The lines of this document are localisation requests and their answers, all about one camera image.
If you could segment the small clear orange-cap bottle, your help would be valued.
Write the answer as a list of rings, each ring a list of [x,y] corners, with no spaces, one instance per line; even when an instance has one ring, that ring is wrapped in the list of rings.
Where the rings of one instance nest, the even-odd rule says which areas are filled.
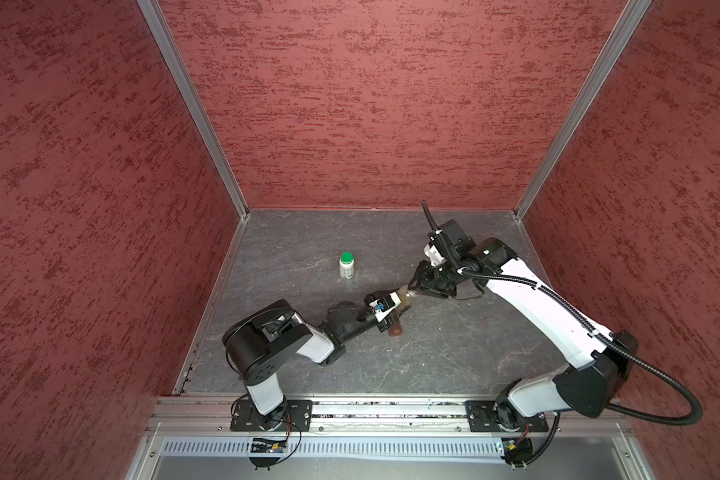
[[[416,302],[419,298],[419,294],[416,291],[409,290],[406,286],[402,286],[394,292],[392,297],[395,302],[396,309],[404,311]]]

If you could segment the brown weekly pill organizer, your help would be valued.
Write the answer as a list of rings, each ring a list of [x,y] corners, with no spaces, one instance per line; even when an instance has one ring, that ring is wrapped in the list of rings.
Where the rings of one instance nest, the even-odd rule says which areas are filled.
[[[403,333],[403,328],[400,322],[395,323],[388,329],[388,335],[390,337],[397,337]]]

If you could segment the white pill bottle green cap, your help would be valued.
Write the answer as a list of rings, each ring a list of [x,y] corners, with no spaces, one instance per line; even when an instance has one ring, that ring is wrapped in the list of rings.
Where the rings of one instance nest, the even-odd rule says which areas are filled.
[[[355,276],[355,259],[351,252],[345,251],[339,258],[339,274],[342,279],[352,279]]]

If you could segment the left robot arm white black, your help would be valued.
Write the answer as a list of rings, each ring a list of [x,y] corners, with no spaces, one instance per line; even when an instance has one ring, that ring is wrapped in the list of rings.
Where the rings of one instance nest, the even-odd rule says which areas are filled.
[[[302,356],[330,365],[346,352],[349,341],[373,329],[390,330],[409,307],[403,291],[382,290],[367,295],[363,304],[341,302],[329,308],[325,321],[313,326],[281,299],[230,327],[222,345],[254,411],[272,429],[286,414],[286,397],[277,376],[284,364]]]

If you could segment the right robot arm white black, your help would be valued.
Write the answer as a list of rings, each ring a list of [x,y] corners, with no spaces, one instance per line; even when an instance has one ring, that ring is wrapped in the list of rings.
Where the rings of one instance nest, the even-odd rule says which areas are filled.
[[[494,405],[497,423],[507,431],[548,411],[575,411],[598,417],[629,376],[626,359],[610,353],[599,335],[632,350],[637,341],[626,332],[614,334],[576,308],[557,299],[518,254],[497,238],[477,243],[460,225],[427,220],[431,232],[426,256],[409,287],[421,294],[453,298],[459,284],[470,281],[490,290],[525,316],[558,349],[564,365],[544,375],[511,383]]]

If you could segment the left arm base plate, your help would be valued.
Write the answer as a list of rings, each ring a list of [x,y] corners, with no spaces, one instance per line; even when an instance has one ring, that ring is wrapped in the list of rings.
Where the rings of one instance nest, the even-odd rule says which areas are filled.
[[[261,414],[248,397],[231,406],[229,430],[232,432],[285,432],[288,429],[306,432],[310,428],[313,402],[284,400],[274,410]]]

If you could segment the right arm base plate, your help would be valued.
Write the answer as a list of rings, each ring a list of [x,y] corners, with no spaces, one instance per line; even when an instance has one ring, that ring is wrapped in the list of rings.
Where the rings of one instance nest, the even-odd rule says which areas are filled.
[[[543,433],[549,430],[543,414],[524,417],[508,401],[470,400],[464,403],[466,419],[473,433]]]

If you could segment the aluminium front rail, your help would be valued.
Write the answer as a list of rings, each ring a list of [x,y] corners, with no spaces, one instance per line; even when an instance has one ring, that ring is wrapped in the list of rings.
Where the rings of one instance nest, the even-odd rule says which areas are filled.
[[[473,434],[465,395],[291,395],[312,402],[305,436],[457,437]],[[146,430],[163,435],[231,434],[233,396],[161,397]]]

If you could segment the right aluminium corner post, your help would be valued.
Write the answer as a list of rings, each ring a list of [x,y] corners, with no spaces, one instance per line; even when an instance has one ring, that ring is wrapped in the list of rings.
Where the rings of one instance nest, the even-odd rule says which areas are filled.
[[[605,84],[629,40],[634,35],[652,4],[651,0],[629,0],[579,89],[563,123],[550,143],[536,173],[514,209],[514,217],[522,222],[546,180],[564,153],[568,143]]]

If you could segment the aluminium corner post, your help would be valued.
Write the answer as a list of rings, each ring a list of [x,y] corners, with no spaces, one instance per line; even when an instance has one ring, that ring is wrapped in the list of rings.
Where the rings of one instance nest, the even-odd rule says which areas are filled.
[[[564,153],[568,143],[605,84],[629,40],[634,35],[652,4],[651,0],[629,0],[579,89],[563,123],[550,143],[536,173],[514,209],[514,217],[522,222],[546,180]]]
[[[238,216],[243,222],[249,217],[249,206],[233,173],[221,142],[212,126],[179,48],[170,32],[158,1],[138,0],[137,4],[160,50],[187,110],[203,140]]]

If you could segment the left aluminium corner post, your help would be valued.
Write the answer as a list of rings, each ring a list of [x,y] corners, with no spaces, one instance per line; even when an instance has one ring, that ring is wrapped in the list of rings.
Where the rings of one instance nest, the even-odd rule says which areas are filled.
[[[249,217],[249,206],[233,173],[221,142],[212,126],[179,48],[170,32],[158,1],[138,0],[137,4],[160,50],[187,110],[203,140],[238,216],[243,222]]]

